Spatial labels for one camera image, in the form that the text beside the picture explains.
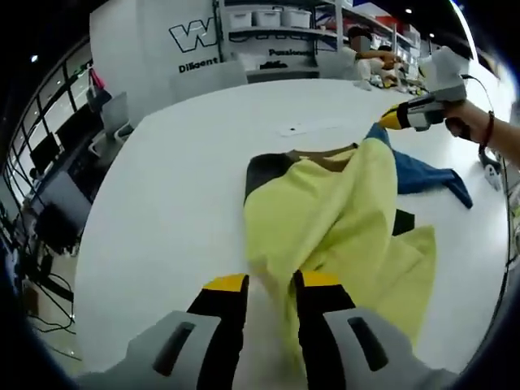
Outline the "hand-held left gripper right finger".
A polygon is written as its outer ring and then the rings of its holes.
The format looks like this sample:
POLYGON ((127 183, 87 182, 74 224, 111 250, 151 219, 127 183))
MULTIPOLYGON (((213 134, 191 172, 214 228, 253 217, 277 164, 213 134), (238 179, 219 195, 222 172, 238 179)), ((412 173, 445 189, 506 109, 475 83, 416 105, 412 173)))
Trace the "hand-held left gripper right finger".
POLYGON ((297 271, 298 340, 309 389, 413 389, 417 362, 408 338, 357 308, 333 275, 297 271))

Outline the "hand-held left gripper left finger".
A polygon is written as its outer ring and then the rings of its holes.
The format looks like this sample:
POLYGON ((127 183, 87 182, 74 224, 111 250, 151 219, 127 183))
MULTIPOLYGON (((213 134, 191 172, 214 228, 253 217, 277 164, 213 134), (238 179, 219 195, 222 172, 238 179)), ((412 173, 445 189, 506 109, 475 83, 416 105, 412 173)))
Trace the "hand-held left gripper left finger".
POLYGON ((174 310, 128 344, 122 389, 230 389, 243 347, 249 277, 204 285, 186 311, 174 310))

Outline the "person's right hand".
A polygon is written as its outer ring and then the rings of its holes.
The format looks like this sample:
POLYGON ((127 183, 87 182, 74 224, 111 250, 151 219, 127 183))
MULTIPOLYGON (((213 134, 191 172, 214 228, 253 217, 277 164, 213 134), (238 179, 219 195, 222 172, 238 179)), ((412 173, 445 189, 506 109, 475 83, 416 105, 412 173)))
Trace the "person's right hand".
POLYGON ((454 137, 482 144, 486 136, 489 114, 465 100, 444 103, 444 124, 454 137))

